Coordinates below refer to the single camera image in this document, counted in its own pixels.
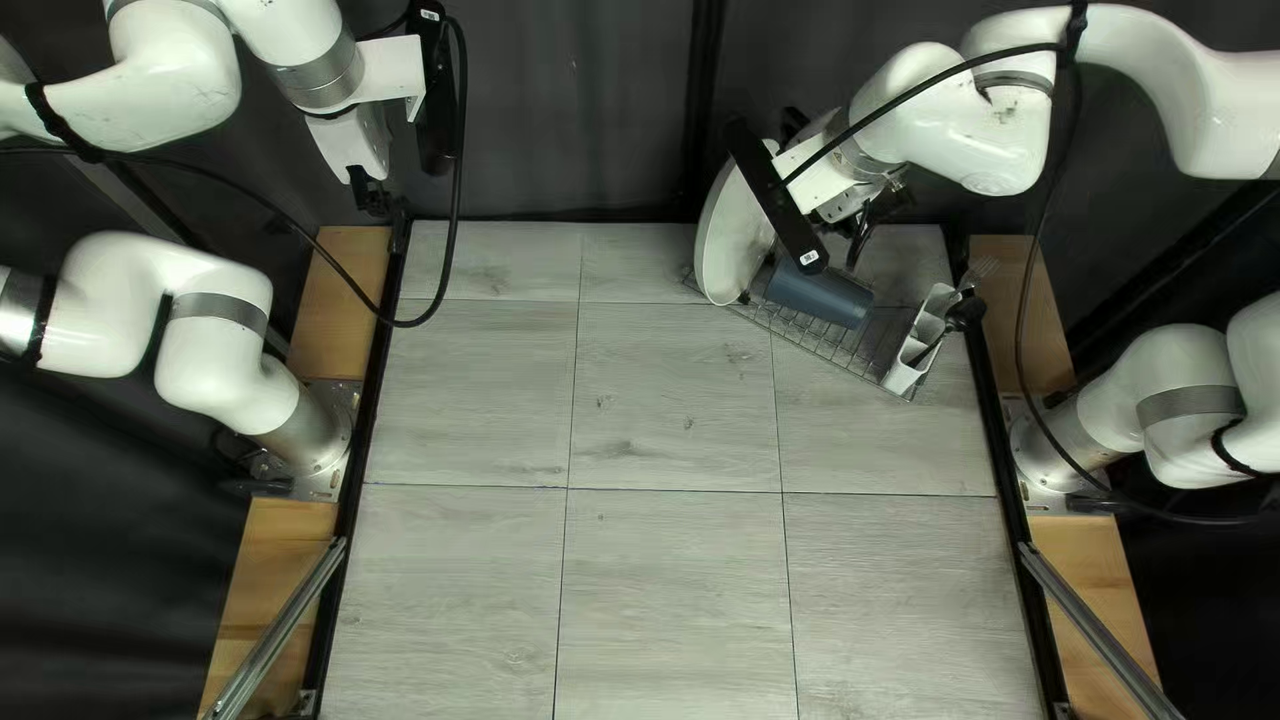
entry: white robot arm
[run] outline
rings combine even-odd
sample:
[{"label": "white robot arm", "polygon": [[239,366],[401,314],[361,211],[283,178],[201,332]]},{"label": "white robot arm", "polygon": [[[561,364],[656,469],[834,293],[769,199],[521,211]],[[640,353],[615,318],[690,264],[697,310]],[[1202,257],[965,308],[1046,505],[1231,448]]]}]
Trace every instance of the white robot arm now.
[{"label": "white robot arm", "polygon": [[[965,59],[1062,36],[1070,8],[1015,10],[974,26],[960,50],[920,42],[896,54],[846,109],[814,123],[774,158],[785,177],[850,123]],[[1151,96],[1184,173],[1216,179],[1280,177],[1280,53],[1219,53],[1169,20],[1125,5],[1089,5],[1075,58],[1115,68]],[[1052,51],[963,72],[892,110],[797,177],[800,213],[841,220],[914,163],[965,188],[1016,195],[1039,178],[1048,145]]]},{"label": "white robot arm", "polygon": [[332,473],[351,418],[262,352],[271,282],[238,263],[100,232],[72,247],[58,281],[0,266],[0,355],[55,373],[127,375],[147,350],[166,295],[173,309],[156,357],[160,397],[253,438],[296,475]]},{"label": "white robot arm", "polygon": [[104,8],[110,68],[37,88],[15,56],[0,56],[0,137],[61,140],[37,111],[40,91],[76,135],[105,150],[133,152],[209,129],[239,102],[236,33],[307,113],[321,154],[349,183],[351,165],[388,176],[389,136],[374,102],[406,99],[413,120],[425,94],[419,37],[356,42],[334,0],[105,0]]},{"label": "white robot arm", "polygon": [[[1203,325],[1148,331],[1102,377],[1044,414],[1084,469],[1146,452],[1152,474],[1199,489],[1280,471],[1280,293],[1231,318],[1226,334]],[[1220,448],[1215,447],[1215,434]],[[1041,497],[1084,489],[1041,428],[1010,428],[1014,460]]]}]

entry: white plate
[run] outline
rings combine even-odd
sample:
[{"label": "white plate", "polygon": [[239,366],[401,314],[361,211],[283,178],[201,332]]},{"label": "white plate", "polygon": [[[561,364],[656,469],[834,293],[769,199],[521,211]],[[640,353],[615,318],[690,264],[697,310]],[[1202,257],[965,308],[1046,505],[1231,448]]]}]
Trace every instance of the white plate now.
[{"label": "white plate", "polygon": [[[764,141],[771,155],[778,143]],[[751,284],[777,234],[732,159],[724,164],[698,218],[694,272],[698,287],[716,305],[736,301]]]}]

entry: wooden edge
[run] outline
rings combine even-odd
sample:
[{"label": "wooden edge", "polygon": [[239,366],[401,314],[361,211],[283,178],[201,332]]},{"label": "wooden edge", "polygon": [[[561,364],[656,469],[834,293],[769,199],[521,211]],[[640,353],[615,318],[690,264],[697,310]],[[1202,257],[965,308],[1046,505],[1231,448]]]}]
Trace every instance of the wooden edge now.
[{"label": "wooden edge", "polygon": [[[383,296],[390,237],[390,228],[324,228],[316,240],[376,302]],[[362,379],[374,323],[374,315],[338,273],[312,255],[293,327],[289,369],[300,378]]]},{"label": "wooden edge", "polygon": [[[1021,300],[1023,273],[1030,238],[1027,236],[984,234],[969,238],[969,256],[995,258],[1000,265],[983,278],[978,296],[987,301],[987,315],[982,320],[987,347],[991,351],[991,369],[996,387],[1002,393],[1020,392],[1014,366],[1014,333],[1018,327],[1018,306]],[[1050,284],[1044,259],[1036,259],[1030,295],[1028,297],[1027,331],[1023,361],[1027,386],[1032,392],[1048,395],[1075,384],[1071,352],[1066,347],[1066,334],[1057,314],[1057,300]]]},{"label": "wooden edge", "polygon": [[[317,240],[370,297],[375,301],[381,297],[390,228],[323,228]],[[362,379],[375,322],[342,278],[314,255],[293,329],[288,368],[307,379]],[[205,714],[285,600],[324,555],[337,518],[334,503],[253,498],[197,717]],[[306,673],[315,614],[312,603],[242,717],[283,716],[293,708]]]},{"label": "wooden edge", "polygon": [[[970,258],[991,256],[1000,261],[998,268],[983,278],[977,292],[988,306],[983,332],[992,372],[1000,392],[1007,395],[1020,393],[1014,366],[1014,333],[1029,251],[1030,237],[1027,236],[969,238]],[[1024,369],[1032,392],[1047,395],[1075,384],[1075,369],[1043,258],[1036,259],[1032,275],[1024,343]],[[1133,588],[1115,518],[1034,515],[1028,521],[1032,538],[1044,557],[1158,683],[1142,607]],[[1076,717],[1146,720],[1146,714],[1111,669],[1052,601],[1050,621]]]}]

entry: gray tile surface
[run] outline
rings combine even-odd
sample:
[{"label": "gray tile surface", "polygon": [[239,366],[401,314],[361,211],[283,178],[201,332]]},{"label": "gray tile surface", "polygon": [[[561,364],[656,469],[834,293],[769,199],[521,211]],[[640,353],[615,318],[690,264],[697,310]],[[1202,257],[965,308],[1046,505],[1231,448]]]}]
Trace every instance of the gray tile surface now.
[{"label": "gray tile surface", "polygon": [[[445,297],[577,300],[581,227],[571,223],[460,223]],[[435,296],[447,229],[448,223],[443,220],[413,223],[401,297]]]},{"label": "gray tile surface", "polygon": [[[993,493],[963,338],[906,404],[690,299],[686,242],[463,225],[393,336],[325,717],[792,719],[792,662],[805,720],[1039,717],[995,498],[904,496]],[[878,229],[877,313],[941,252]]]},{"label": "gray tile surface", "polygon": [[[844,250],[837,258],[844,258]],[[863,246],[854,277],[878,306],[918,306],[933,283],[950,283],[946,241],[937,225],[878,225]]]},{"label": "gray tile surface", "polygon": [[778,500],[570,491],[556,716],[794,719]]},{"label": "gray tile surface", "polygon": [[563,486],[576,328],[573,302],[448,300],[396,331],[366,479]]},{"label": "gray tile surface", "polygon": [[549,719],[564,492],[366,486],[324,717]]},{"label": "gray tile surface", "polygon": [[805,720],[1043,717],[998,502],[787,495]]},{"label": "gray tile surface", "polygon": [[696,225],[581,228],[584,302],[707,302],[684,284],[692,269]]},{"label": "gray tile surface", "polygon": [[582,304],[571,487],[778,489],[767,331],[712,305]]},{"label": "gray tile surface", "polygon": [[773,338],[787,492],[995,495],[964,338],[943,342],[914,402]]}]

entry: metal rail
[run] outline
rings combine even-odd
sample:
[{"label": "metal rail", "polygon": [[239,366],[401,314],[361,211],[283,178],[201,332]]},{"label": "metal rail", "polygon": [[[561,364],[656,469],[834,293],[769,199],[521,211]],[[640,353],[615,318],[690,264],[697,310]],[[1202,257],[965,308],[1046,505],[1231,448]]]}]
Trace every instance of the metal rail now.
[{"label": "metal rail", "polygon": [[1044,593],[1057,602],[1062,612],[1079,628],[1084,639],[1097,651],[1098,656],[1111,667],[1120,683],[1152,720],[1185,720],[1174,703],[1165,697],[1160,687],[1147,676],[1147,673],[1125,651],[1120,641],[1102,624],[1102,620],[1089,610],[1089,606],[1075,594],[1071,585],[1057,574],[1053,565],[1028,542],[1018,543],[1023,566],[1036,578]]},{"label": "metal rail", "polygon": [[311,568],[311,573],[293,589],[293,594],[284,602],[275,620],[271,620],[232,679],[227,682],[223,692],[218,693],[218,698],[205,712],[204,720],[236,720],[239,716],[241,710],[253,697],[253,691],[257,689],[280,651],[284,650],[284,644],[298,626],[302,615],[320,596],[320,591],[329,583],[329,578],[333,577],[334,570],[346,556],[347,538],[334,538],[324,556]]}]

